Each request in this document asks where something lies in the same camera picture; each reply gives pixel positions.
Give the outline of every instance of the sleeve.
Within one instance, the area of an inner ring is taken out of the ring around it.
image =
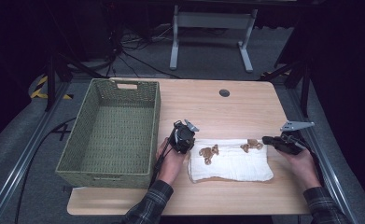
[[[131,208],[122,218],[123,224],[154,224],[160,220],[162,210],[174,190],[167,183],[156,180],[142,201]]]
[[[313,223],[351,223],[327,189],[312,188],[306,190],[303,195],[313,216]]]

